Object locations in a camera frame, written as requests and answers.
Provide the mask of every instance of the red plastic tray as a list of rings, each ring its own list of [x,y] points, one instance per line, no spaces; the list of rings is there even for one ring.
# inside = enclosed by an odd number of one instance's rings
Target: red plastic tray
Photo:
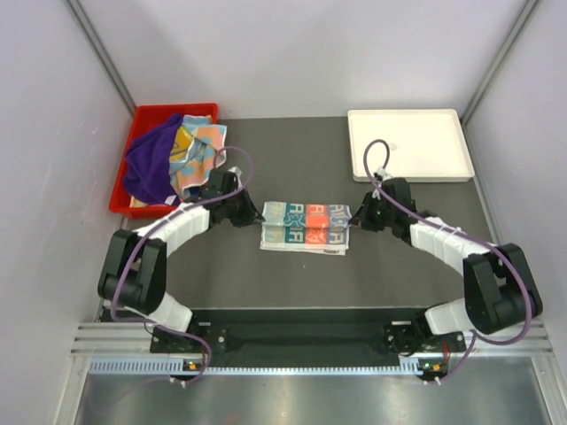
[[[145,104],[138,106],[128,134],[128,140],[122,153],[122,160],[114,182],[113,194],[110,197],[108,208],[113,213],[122,214],[130,219],[157,219],[172,212],[174,206],[148,205],[141,208],[130,208],[130,195],[122,186],[122,180],[128,171],[126,151],[132,140],[143,135],[151,128],[167,121],[172,113],[189,115],[210,115],[213,122],[217,121],[219,107],[217,104]]]

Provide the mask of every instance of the white wall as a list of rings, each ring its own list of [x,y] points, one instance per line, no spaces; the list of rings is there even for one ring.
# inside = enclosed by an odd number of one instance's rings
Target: white wall
[[[44,424],[97,307],[130,117],[62,1],[2,6],[0,423]]]
[[[470,125],[496,227],[523,246],[567,375],[567,3],[541,2]]]
[[[82,0],[138,104],[463,112],[524,0]]]

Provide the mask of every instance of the folded towel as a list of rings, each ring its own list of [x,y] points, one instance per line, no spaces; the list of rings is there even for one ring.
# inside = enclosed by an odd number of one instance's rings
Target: folded towel
[[[180,198],[188,198],[191,188],[208,181],[214,168],[214,156],[224,147],[226,134],[227,127],[211,124],[211,117],[185,115],[169,156],[170,183]],[[216,166],[225,161],[226,153],[223,152]]]
[[[267,202],[260,248],[345,255],[348,249],[348,205]]]
[[[183,122],[178,113],[146,134],[137,137],[126,153],[128,172],[122,180],[124,189],[146,204],[179,204],[169,179],[169,155],[175,134]]]

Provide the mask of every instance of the orange wire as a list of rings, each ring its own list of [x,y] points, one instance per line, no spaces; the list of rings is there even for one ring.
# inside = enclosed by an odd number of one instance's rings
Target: orange wire
[[[449,344],[447,343],[447,341],[443,341],[443,361],[448,364],[449,359],[451,359]]]

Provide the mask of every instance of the metal frame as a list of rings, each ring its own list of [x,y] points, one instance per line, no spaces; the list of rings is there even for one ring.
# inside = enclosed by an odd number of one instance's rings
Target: metal frame
[[[88,357],[72,359],[67,373],[66,385],[59,399],[58,408],[52,422],[53,425],[73,425],[75,423],[89,372],[89,364],[90,359]]]
[[[518,40],[520,39],[520,36],[525,30],[525,27],[532,19],[540,3],[540,0],[526,0],[522,5],[522,9],[517,14],[516,19],[514,19],[514,23],[508,31],[504,42],[498,49],[496,56],[486,70],[485,75],[483,75],[483,78],[480,80],[477,89],[474,91],[474,96],[465,109],[465,112],[462,116],[462,124],[464,126],[469,123],[470,118],[477,110],[478,106],[482,102],[482,99],[484,99],[487,91],[490,89],[494,80],[496,79],[498,72],[506,63],[506,59],[508,59],[510,52],[512,51],[514,46],[516,46]]]
[[[108,54],[108,51],[106,51],[106,47],[100,39],[97,30],[92,25],[92,22],[90,22],[89,15],[85,12],[81,2],[79,0],[63,0],[63,3],[65,3],[74,20],[81,28],[83,35],[87,39],[87,42],[94,51],[98,60],[100,60],[100,64],[105,69],[106,75],[108,75],[109,80],[130,112],[130,115],[134,116],[136,103],[130,95],[124,80],[122,80],[122,77],[120,76],[111,56]]]
[[[567,387],[555,356],[532,357],[532,364],[551,422],[567,423]]]
[[[521,325],[506,328],[491,337],[493,339],[510,339],[521,330]],[[465,342],[472,338],[470,332],[464,333]],[[161,357],[199,359],[194,354],[157,354],[150,353],[151,335],[145,330],[143,323],[81,323],[71,348],[72,358],[126,358],[126,357]],[[535,319],[526,337],[517,344],[499,347],[477,341],[471,357],[553,357],[553,349],[549,343],[548,333],[543,322]],[[412,357],[427,359],[438,357],[434,352],[416,352]]]

